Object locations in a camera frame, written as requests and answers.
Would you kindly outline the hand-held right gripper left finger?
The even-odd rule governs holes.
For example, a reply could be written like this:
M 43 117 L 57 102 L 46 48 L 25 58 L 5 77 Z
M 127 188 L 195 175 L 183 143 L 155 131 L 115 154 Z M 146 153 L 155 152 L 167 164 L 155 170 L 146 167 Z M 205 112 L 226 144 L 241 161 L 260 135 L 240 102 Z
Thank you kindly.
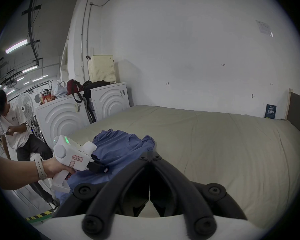
M 115 214 L 138 217 L 149 201 L 150 160 L 151 151 L 144 152 L 107 182 L 77 185 L 53 217 L 84 214 L 80 226 L 88 237 L 109 237 Z

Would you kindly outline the person's left hand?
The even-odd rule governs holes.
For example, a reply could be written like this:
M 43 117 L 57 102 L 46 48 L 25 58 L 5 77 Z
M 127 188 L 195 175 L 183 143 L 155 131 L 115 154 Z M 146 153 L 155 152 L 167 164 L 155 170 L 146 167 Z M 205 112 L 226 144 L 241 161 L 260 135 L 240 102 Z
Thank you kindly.
M 76 173 L 75 169 L 60 163 L 55 157 L 42 161 L 42 165 L 47 178 L 53 178 L 56 174 L 65 170 L 67 173 L 65 174 L 64 180 L 68 180 L 71 175 Z

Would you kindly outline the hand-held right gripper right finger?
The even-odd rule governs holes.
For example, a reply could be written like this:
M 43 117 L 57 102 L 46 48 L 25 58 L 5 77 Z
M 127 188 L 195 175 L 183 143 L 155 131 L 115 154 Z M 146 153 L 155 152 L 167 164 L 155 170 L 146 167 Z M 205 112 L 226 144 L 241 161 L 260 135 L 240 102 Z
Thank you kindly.
M 190 181 L 157 152 L 150 152 L 150 200 L 161 217 L 184 215 L 190 238 L 210 238 L 217 230 L 214 215 L 247 221 L 237 202 L 218 183 Z

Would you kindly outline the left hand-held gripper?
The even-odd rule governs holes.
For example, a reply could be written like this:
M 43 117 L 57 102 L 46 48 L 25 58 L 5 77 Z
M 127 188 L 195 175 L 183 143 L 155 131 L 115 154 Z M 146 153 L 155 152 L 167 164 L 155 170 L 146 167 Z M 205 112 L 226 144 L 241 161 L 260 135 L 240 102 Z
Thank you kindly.
M 64 135 L 56 136 L 53 139 L 53 156 L 61 164 L 74 170 L 90 170 L 94 173 L 107 173 L 108 166 L 100 160 L 94 160 L 92 153 L 96 150 L 96 145 L 88 141 L 80 146 Z M 50 188 L 54 191 L 69 193 L 70 187 L 66 181 L 67 170 L 62 170 L 49 180 Z

